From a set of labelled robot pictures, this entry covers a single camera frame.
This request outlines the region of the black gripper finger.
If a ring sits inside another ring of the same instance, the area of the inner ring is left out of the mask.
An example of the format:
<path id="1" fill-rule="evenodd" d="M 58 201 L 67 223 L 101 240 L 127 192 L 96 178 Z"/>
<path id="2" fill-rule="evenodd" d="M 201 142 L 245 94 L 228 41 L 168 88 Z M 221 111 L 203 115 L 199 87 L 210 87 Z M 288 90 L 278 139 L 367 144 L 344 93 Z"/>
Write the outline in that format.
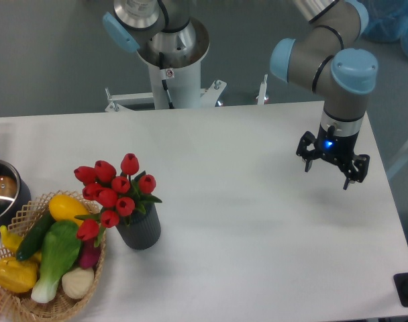
<path id="1" fill-rule="evenodd" d="M 299 140 L 296 155 L 301 157 L 305 163 L 305 172 L 309 172 L 314 160 L 320 159 L 320 151 L 315 148 L 317 138 L 310 132 L 306 131 Z"/>
<path id="2" fill-rule="evenodd" d="M 342 166 L 342 173 L 346 179 L 343 189 L 347 190 L 349 185 L 355 182 L 363 182 L 368 174 L 370 156 L 368 154 L 354 154 L 352 159 Z"/>

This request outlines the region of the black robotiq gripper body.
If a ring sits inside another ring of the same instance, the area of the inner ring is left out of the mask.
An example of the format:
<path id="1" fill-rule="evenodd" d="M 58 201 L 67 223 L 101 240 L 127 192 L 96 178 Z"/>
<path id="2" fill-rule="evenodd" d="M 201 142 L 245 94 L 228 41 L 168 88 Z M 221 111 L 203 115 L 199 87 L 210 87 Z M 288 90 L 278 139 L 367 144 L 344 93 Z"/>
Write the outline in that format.
<path id="1" fill-rule="evenodd" d="M 347 164 L 353 159 L 357 138 L 358 133 L 347 137 L 340 137 L 335 134 L 331 136 L 320 126 L 317 141 L 314 143 L 315 151 L 318 158 L 326 162 L 335 165 Z"/>

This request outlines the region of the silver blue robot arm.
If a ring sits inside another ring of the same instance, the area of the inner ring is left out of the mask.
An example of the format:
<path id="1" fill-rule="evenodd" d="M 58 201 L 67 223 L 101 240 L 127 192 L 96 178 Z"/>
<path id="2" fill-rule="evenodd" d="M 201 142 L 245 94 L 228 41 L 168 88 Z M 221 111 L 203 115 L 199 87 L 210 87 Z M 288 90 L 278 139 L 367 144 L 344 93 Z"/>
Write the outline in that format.
<path id="1" fill-rule="evenodd" d="M 370 157 L 354 151 L 376 86 L 378 61 L 370 52 L 353 48 L 369 22 L 359 1 L 295 1 L 312 27 L 302 41 L 281 40 L 272 51 L 270 71 L 323 97 L 323 112 L 316 135 L 305 132 L 296 154 L 309 171 L 314 160 L 336 166 L 346 177 L 344 187 L 362 182 Z"/>

